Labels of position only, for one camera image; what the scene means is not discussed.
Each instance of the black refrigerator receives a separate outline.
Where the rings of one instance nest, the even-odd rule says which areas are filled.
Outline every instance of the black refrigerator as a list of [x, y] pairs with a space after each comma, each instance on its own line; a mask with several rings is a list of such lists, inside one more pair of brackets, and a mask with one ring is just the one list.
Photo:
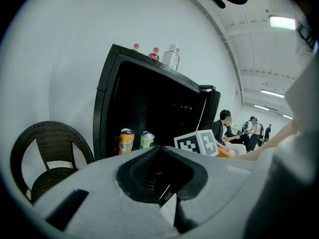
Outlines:
[[211, 129], [219, 100], [214, 86], [198, 85], [159, 61], [113, 44], [95, 98], [95, 160], [118, 154], [123, 128], [134, 131], [133, 150], [145, 130], [155, 135], [154, 144], [174, 146], [174, 137]]

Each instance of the ceiling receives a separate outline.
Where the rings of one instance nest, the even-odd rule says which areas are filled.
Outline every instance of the ceiling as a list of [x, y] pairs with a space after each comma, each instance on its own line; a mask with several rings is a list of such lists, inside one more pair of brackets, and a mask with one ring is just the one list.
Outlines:
[[288, 0], [249, 0], [244, 5], [225, 1], [219, 9], [210, 0], [197, 0], [210, 14], [229, 45], [238, 72], [242, 103], [269, 108], [278, 116], [293, 116], [284, 99], [261, 93], [284, 94], [299, 75], [292, 30], [270, 27], [269, 15], [296, 17]]

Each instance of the plastic bottle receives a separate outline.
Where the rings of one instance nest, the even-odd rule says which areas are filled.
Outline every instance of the plastic bottle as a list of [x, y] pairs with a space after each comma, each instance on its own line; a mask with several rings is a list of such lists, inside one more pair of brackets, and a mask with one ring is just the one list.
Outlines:
[[159, 55], [158, 55], [158, 54], [159, 54], [159, 51], [160, 51], [160, 50], [155, 47], [155, 48], [153, 49], [153, 53], [150, 53], [150, 54], [149, 54], [149, 57], [155, 59], [156, 61], [160, 60], [160, 57], [159, 57]]
[[179, 65], [179, 48], [176, 44], [172, 44], [169, 47], [169, 51], [165, 52], [162, 63], [168, 65], [173, 70], [177, 70]]
[[139, 51], [139, 45], [137, 44], [137, 43], [135, 43], [134, 45], [133, 45], [133, 49], [132, 50], [135, 50], [135, 51]]

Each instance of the wicker chair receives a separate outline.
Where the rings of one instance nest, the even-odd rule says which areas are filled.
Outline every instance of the wicker chair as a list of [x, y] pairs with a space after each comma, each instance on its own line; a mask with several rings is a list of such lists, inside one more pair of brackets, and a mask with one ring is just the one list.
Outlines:
[[[36, 139], [37, 146], [46, 168], [34, 182], [31, 189], [31, 203], [39, 199], [47, 190], [77, 171], [73, 156], [74, 143], [83, 153], [86, 163], [94, 161], [91, 149], [82, 135], [74, 128], [56, 121], [44, 121], [28, 127], [15, 141], [10, 156], [13, 178], [24, 195], [28, 190], [22, 176], [22, 158], [28, 146]], [[47, 162], [68, 161], [73, 168], [49, 169]]]

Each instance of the fluorescent light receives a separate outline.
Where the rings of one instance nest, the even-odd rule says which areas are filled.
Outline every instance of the fluorescent light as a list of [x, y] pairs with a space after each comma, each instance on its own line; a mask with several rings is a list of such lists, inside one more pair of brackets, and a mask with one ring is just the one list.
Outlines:
[[283, 115], [283, 117], [285, 117], [285, 118], [288, 118], [288, 119], [293, 119], [292, 117], [289, 117], [289, 116], [287, 116], [287, 115]]
[[261, 107], [261, 106], [257, 106], [257, 105], [254, 105], [254, 107], [257, 107], [257, 108], [260, 108], [260, 109], [263, 109], [263, 110], [269, 111], [269, 109], [268, 109], [268, 108], [265, 108], [265, 107]]
[[279, 97], [279, 98], [285, 98], [283, 95], [277, 94], [275, 92], [270, 92], [270, 91], [267, 91], [267, 90], [261, 90], [261, 93], [265, 93], [265, 94], [268, 94], [268, 95], [273, 95], [273, 96], [276, 96], [276, 97]]
[[271, 16], [269, 17], [270, 26], [272, 27], [282, 27], [287, 29], [296, 29], [296, 21], [293, 18], [284, 18]]

